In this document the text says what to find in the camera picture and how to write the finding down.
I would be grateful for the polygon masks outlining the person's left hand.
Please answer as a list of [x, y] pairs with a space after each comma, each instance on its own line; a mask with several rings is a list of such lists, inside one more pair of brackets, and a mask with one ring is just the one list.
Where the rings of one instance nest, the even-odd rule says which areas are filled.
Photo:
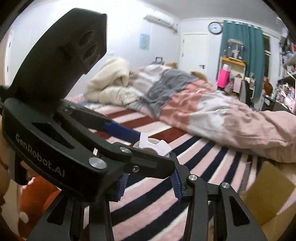
[[4, 196], [8, 192], [11, 181], [15, 181], [14, 175], [11, 173], [10, 155], [11, 147], [3, 137], [3, 129], [1, 125], [1, 206], [5, 204]]

